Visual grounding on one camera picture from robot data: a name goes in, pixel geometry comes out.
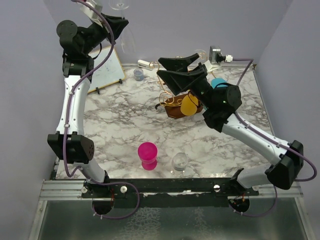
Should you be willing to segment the small clear blue cup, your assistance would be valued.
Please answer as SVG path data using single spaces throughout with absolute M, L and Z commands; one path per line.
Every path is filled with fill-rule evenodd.
M 133 71 L 134 79 L 138 82 L 141 82 L 144 80 L 144 71 L 141 68 L 136 68 Z

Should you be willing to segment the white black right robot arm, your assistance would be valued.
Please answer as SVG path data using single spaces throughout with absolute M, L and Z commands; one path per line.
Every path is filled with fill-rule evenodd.
M 158 62 L 164 69 L 159 69 L 157 75 L 174 95 L 190 91 L 200 101 L 209 128 L 241 141 L 268 161 L 251 169 L 238 169 L 230 178 L 230 191 L 240 196 L 253 186 L 268 184 L 289 190 L 304 165 L 303 145 L 272 136 L 241 118 L 237 113 L 242 104 L 239 86 L 224 80 L 210 84 L 209 61 L 188 70 L 199 57 L 197 53 L 184 58 L 161 57 Z

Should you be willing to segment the white whiteboard eraser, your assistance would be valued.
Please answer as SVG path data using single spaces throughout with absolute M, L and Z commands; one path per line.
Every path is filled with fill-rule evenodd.
M 144 69 L 149 69 L 150 68 L 150 62 L 148 61 L 145 61 L 145 60 L 142 60 L 142 59 L 139 59 L 137 61 L 137 65 L 140 67 L 140 68 L 144 68 Z

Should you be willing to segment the clear wine glass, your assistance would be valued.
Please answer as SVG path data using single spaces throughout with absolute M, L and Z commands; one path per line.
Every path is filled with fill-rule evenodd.
M 199 61 L 200 62 L 206 62 L 208 60 L 208 55 L 205 50 L 202 49 L 196 49 L 195 52 L 199 55 Z

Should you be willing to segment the pink plastic wine glass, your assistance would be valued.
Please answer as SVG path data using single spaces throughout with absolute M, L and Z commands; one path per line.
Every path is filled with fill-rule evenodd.
M 147 170 L 152 171 L 157 166 L 158 148 L 152 142 L 142 143 L 137 150 L 138 157 L 141 161 L 141 166 Z

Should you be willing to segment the blue plastic wine glass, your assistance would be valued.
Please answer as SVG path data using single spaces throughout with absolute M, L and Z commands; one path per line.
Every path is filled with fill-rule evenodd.
M 211 86 L 213 89 L 215 89 L 215 88 L 227 87 L 228 85 L 223 78 L 214 78 L 211 80 Z

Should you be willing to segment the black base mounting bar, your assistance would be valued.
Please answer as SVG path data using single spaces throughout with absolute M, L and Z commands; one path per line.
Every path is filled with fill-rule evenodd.
M 81 197 L 115 208 L 227 207 L 229 197 L 258 196 L 237 191 L 228 177 L 111 179 L 110 186 L 84 183 Z

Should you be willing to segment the yellow plastic wine glass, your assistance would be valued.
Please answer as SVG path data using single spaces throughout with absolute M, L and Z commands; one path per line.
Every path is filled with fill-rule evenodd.
M 180 106 L 180 111 L 185 116 L 196 114 L 199 106 L 199 100 L 190 91 L 183 98 Z

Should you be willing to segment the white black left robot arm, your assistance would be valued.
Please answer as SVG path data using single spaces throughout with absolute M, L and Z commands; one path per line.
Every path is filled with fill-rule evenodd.
M 68 169 L 68 165 L 73 165 L 94 184 L 93 191 L 101 198 L 110 193 L 110 179 L 94 159 L 94 142 L 84 135 L 86 98 L 93 73 L 98 70 L 89 54 L 104 40 L 114 45 L 129 24 L 124 17 L 103 15 L 102 18 L 108 26 L 93 22 L 89 27 L 81 27 L 71 20 L 63 20 L 57 25 L 56 33 L 63 49 L 64 100 L 55 133 L 47 136 L 47 143 L 63 161 L 67 176 L 74 175 Z

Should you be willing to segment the small whiteboard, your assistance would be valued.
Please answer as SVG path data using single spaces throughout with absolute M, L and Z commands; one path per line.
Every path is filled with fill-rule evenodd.
M 88 93 L 95 92 L 97 89 L 102 89 L 115 83 L 120 83 L 125 78 L 125 71 L 114 48 L 108 60 L 93 73 Z

